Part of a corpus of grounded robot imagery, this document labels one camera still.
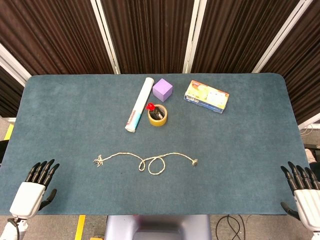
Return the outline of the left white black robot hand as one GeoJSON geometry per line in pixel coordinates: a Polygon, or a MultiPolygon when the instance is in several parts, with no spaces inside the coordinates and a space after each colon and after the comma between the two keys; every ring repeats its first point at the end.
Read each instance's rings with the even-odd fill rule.
{"type": "Polygon", "coordinates": [[[60,166],[54,162],[54,159],[38,162],[30,169],[11,204],[9,212],[13,217],[22,220],[30,219],[53,201],[57,189],[54,188],[46,199],[44,194],[60,166]]]}

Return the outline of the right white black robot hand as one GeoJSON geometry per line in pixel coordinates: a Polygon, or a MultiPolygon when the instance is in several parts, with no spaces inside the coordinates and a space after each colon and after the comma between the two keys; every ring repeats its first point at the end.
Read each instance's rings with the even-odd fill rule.
{"type": "Polygon", "coordinates": [[[299,220],[304,227],[313,232],[313,239],[320,238],[320,182],[309,167],[288,162],[291,170],[281,166],[293,195],[297,210],[281,202],[282,209],[291,217],[299,220]]]}

